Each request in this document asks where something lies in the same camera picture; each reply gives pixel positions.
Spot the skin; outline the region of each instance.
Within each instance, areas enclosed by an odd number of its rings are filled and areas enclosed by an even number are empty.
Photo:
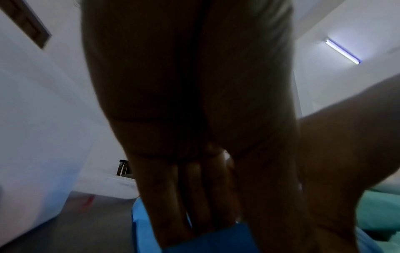
[[[382,96],[371,105],[376,93],[365,92],[302,119],[299,142],[290,37],[285,0],[83,2],[92,82],[162,248],[234,224],[226,149],[262,251],[356,252],[357,200],[397,164],[387,152],[397,146],[385,142],[398,125],[371,122],[394,107]],[[371,180],[358,180],[366,170]]]

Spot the light fixture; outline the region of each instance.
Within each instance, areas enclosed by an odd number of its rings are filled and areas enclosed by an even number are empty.
[[[335,49],[336,51],[338,51],[339,53],[341,53],[341,55],[345,56],[347,59],[349,59],[350,61],[354,62],[355,64],[359,64],[361,61],[360,59],[358,59],[357,57],[355,57],[352,53],[350,53],[349,51],[347,51],[346,49],[342,48],[340,45],[338,45],[337,43],[335,43],[334,41],[332,41],[331,39],[326,39],[325,43],[330,46],[331,48]]]

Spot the gray floor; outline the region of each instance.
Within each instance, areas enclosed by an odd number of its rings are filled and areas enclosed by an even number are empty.
[[[134,200],[96,197],[86,211],[66,211],[0,248],[1,253],[133,253]]]

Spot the blue fabric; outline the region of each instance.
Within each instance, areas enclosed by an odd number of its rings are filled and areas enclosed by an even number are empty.
[[[132,208],[134,244],[138,253],[259,253],[244,223],[208,233],[193,240],[161,251],[155,240],[146,209],[138,198]],[[383,253],[379,246],[361,229],[356,228],[357,243],[361,253]]]

